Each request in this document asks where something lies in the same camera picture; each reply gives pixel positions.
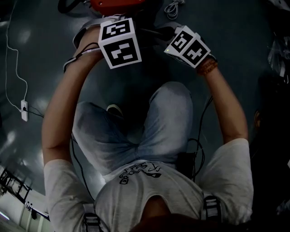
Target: hand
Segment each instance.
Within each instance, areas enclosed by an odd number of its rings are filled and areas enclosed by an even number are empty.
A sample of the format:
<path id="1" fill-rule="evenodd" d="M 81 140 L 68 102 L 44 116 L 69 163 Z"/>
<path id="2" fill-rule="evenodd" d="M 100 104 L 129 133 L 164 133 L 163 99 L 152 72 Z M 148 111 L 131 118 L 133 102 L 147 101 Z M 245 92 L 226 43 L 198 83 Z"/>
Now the hand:
<path id="1" fill-rule="evenodd" d="M 77 51 L 74 54 L 74 57 L 79 54 L 88 44 L 90 43 L 98 43 L 99 41 L 99 34 L 100 34 L 100 27 L 99 26 L 92 26 L 87 31 L 85 32 L 84 36 L 81 39 L 81 42 L 77 48 Z M 88 48 L 97 48 L 97 45 L 92 44 Z M 89 58 L 91 60 L 94 60 L 95 62 L 99 61 L 102 59 L 104 56 L 101 51 L 95 51 L 92 53 L 87 53 L 81 58 Z"/>

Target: light blue jeans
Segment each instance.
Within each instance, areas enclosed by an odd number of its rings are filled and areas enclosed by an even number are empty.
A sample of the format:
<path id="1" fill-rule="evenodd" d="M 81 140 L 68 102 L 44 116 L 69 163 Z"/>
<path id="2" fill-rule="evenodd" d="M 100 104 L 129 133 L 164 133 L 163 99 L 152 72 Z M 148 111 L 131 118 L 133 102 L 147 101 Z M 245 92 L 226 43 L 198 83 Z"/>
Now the light blue jeans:
<path id="1" fill-rule="evenodd" d="M 77 105 L 73 134 L 88 161 L 102 175 L 135 160 L 175 164 L 185 152 L 192 127 L 193 105 L 189 90 L 168 82 L 150 98 L 139 144 L 124 135 L 124 119 L 89 102 Z"/>

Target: red object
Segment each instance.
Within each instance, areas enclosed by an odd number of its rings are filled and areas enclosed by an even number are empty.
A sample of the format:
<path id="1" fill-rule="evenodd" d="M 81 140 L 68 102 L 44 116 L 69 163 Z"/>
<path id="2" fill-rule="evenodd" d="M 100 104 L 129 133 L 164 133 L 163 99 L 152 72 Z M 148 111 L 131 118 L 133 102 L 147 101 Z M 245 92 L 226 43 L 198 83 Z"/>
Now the red object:
<path id="1" fill-rule="evenodd" d="M 102 15 L 131 13 L 142 9 L 146 0 L 91 0 L 92 7 Z"/>

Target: graphic print on shirt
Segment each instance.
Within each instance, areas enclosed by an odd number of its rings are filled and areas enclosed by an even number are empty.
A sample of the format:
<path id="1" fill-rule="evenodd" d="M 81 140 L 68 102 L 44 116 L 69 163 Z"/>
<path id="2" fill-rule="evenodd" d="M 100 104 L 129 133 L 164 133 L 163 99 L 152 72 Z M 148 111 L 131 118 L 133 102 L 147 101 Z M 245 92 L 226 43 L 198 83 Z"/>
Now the graphic print on shirt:
<path id="1" fill-rule="evenodd" d="M 145 175 L 153 178 L 159 178 L 161 174 L 157 172 L 159 172 L 160 169 L 161 168 L 159 166 L 156 166 L 155 164 L 150 162 L 135 164 L 125 169 L 124 172 L 119 176 L 119 178 L 121 178 L 120 184 L 128 184 L 129 176 L 139 172 L 143 172 Z"/>

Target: wristband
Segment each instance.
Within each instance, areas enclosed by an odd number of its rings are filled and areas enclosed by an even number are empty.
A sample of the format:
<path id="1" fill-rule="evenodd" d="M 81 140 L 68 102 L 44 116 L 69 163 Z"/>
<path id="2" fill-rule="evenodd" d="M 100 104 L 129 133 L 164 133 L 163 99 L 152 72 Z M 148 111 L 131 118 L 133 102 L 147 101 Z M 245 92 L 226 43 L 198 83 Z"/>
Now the wristband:
<path id="1" fill-rule="evenodd" d="M 205 76 L 218 66 L 218 61 L 213 55 L 208 55 L 196 68 L 198 75 Z"/>

